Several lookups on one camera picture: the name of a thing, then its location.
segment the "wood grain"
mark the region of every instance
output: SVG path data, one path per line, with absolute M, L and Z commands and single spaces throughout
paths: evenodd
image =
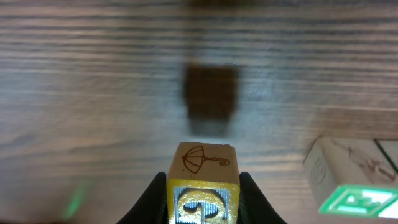
M 59 220 L 86 186 L 73 222 L 115 223 L 201 141 L 233 145 L 288 223 L 394 223 L 317 215 L 302 161 L 320 134 L 398 138 L 398 6 L 273 2 L 2 1 L 0 218 Z M 190 134 L 189 64 L 238 69 L 227 136 Z

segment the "green glowing square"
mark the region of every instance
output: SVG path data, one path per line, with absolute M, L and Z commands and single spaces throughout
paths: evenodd
M 339 186 L 319 213 L 368 218 L 398 218 L 398 189 L 361 185 Z

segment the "wooden table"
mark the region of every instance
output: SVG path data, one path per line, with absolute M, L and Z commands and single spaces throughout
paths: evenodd
M 320 134 L 398 138 L 398 6 L 3 2 L 3 220 L 59 220 L 81 198 L 74 223 L 115 223 L 200 141 L 235 146 L 288 223 L 396 223 L 319 216 L 302 161 Z M 238 73 L 222 137 L 190 132 L 192 64 Z

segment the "wooden cube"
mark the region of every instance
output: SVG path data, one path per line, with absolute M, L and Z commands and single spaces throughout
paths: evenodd
M 180 143 L 167 174 L 170 224 L 235 224 L 239 192 L 234 147 Z
M 319 212 L 398 218 L 398 177 L 373 139 L 318 138 L 304 161 Z

